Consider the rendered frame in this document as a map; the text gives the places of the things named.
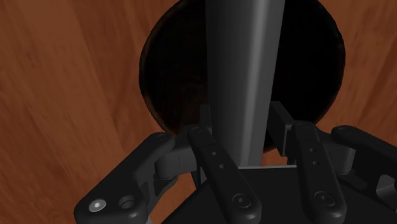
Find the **grey long bar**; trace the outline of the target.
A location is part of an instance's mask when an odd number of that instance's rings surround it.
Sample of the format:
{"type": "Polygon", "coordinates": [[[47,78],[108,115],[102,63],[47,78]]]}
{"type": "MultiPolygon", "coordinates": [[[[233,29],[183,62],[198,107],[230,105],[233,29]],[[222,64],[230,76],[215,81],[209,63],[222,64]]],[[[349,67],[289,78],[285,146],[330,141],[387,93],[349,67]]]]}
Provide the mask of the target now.
{"type": "Polygon", "coordinates": [[[285,0],[205,0],[212,135],[239,166],[259,166],[285,0]]]}

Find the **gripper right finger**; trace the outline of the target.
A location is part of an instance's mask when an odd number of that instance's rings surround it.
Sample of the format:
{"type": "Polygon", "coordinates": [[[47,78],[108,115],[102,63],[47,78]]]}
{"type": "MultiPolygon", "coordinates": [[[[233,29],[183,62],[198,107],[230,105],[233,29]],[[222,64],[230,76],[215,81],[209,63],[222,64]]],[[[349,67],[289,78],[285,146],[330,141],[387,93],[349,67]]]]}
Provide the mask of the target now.
{"type": "Polygon", "coordinates": [[[294,120],[278,101],[267,130],[297,168],[302,207],[312,224],[397,224],[397,147],[357,127],[330,133],[294,120]]]}

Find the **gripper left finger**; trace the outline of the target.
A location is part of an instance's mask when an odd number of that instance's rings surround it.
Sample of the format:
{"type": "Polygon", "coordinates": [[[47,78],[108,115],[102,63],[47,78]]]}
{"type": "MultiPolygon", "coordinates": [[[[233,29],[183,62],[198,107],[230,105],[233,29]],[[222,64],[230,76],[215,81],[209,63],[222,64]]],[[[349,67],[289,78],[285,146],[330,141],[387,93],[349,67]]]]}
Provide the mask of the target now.
{"type": "Polygon", "coordinates": [[[196,174],[195,191],[161,224],[260,224],[262,206],[208,128],[181,137],[149,135],[75,206],[76,224],[153,224],[150,213],[178,180],[196,174]]]}

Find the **dark round bowl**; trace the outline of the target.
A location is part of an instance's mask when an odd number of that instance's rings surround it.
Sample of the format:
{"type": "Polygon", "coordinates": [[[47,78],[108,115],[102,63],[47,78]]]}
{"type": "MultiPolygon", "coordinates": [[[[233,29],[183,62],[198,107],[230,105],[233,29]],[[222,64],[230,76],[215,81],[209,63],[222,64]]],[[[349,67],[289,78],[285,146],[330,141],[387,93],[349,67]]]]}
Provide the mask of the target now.
{"type": "MultiPolygon", "coordinates": [[[[319,0],[285,0],[270,101],[317,123],[333,104],[345,67],[343,37],[319,0]]],[[[139,87],[161,128],[181,137],[212,128],[205,0],[179,0],[156,23],[139,60],[139,87]]]]}

